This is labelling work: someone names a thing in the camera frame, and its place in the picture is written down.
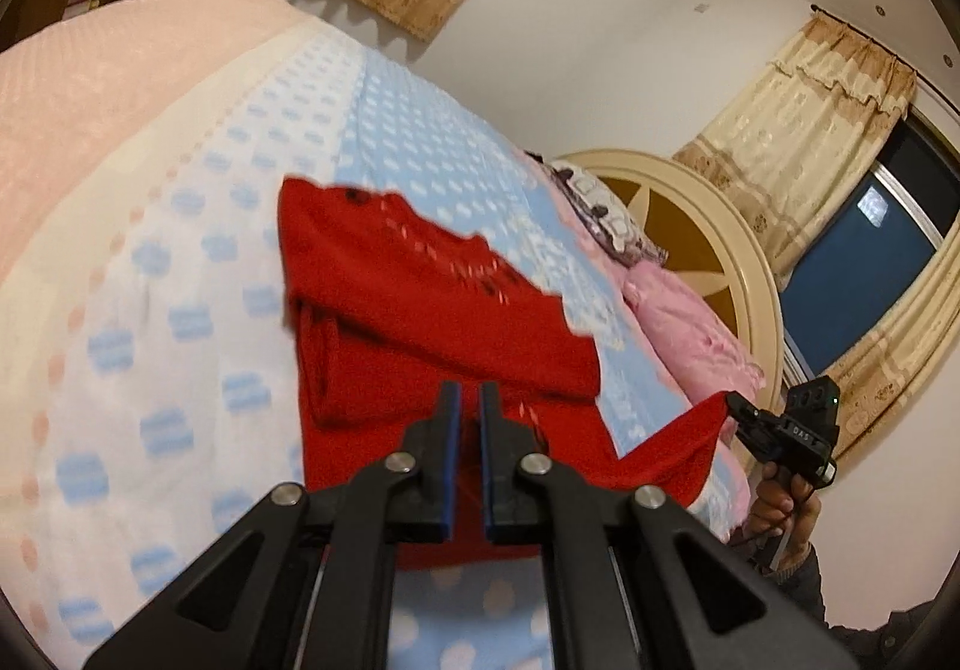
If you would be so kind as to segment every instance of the white bedding with blue dots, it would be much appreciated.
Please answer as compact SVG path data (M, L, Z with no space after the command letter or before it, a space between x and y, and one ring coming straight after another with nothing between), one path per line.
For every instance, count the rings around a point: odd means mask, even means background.
M42 647L62 670L274 483L304 477L275 219L284 175L400 191L561 293L571 328L597 343L598 406L621 455L688 408L515 149L436 87L320 34L146 209L66 354L40 467L59 497L41 501L38 535ZM739 478L718 458L698 501L718 533ZM550 665L537 560L398 575L394 670Z

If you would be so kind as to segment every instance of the metal screw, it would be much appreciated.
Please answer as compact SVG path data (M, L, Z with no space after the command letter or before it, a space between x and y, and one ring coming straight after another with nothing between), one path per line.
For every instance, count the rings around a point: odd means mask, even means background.
M274 486L270 499L275 505L290 507L296 505L303 494L304 490L297 483L281 483L280 486Z
M541 453L528 453L520 460L520 469L528 475L546 475L553 467L549 456Z
M397 451L384 459L383 464L390 472L409 472L416 467L416 459L406 451Z
M649 507L650 510L656 510L666 502L666 494L659 486L641 486L634 491L634 499L640 507Z

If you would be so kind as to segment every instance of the curtain rod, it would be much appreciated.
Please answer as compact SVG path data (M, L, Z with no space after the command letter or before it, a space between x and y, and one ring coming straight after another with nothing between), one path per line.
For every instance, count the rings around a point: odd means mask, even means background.
M957 109L956 104L954 104L953 101L951 101L949 98L947 98L947 94L945 94L945 93L944 93L942 90L940 90L936 85L934 85L932 82L930 82L929 79L927 79L926 77L924 77L923 74L920 72L920 70L919 70L916 66L914 66L912 63L910 63L909 61L905 60L902 55L900 55L899 53L895 53L894 50L891 50L891 49L888 48L886 45L884 45L882 42L878 42L875 37L870 36L870 34L866 34L865 31L861 31L861 29L858 29L853 23L850 23L849 21L844 20L842 17L837 17L837 16L834 15L832 12L828 12L827 10L824 10L824 7L818 7L818 5L811 4L811 5L810 5L810 10L813 10L814 12L823 12L824 15L827 15L827 17L832 17L832 18L833 18L835 21L837 21L838 23L843 23L845 26L849 26L851 29L853 29L854 31L856 31L858 34L867 37L867 39L869 39L872 43L874 43L875 45L877 45L878 48L882 48L883 50L886 50L887 53L890 53L890 55L894 55L896 58L899 58L899 59L900 59L901 61L903 61L907 66L909 66L914 72L917 73L917 77L918 77L919 79L923 80L923 82L926 84L926 87L928 87L928 88L929 88L931 91L933 91L937 96L939 96L939 97L941 98L941 101L942 101L944 104L947 104L947 106L953 111L953 114L956 115L957 118L960 118L960 109Z

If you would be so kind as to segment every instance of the round headboard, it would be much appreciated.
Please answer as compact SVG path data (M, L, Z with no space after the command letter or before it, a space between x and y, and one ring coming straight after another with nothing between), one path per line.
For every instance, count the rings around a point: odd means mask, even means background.
M595 149L563 156L604 181L647 236L669 251L672 269L750 350L766 387L757 405L776 405L784 372L784 321L774 277L750 227L706 180L640 151Z

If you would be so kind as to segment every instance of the sweater sleeve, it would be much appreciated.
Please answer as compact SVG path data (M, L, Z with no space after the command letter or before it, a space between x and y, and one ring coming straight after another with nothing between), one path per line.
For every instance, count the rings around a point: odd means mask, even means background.
M796 569L771 576L779 589L817 621L827 625L824 597L821 592L820 565L812 548L806 560ZM830 627L830 634L853 654L861 670L881 670L901 646L909 640L923 621L932 603L918 605L910 611L893 612L886 624L876 630L849 630Z

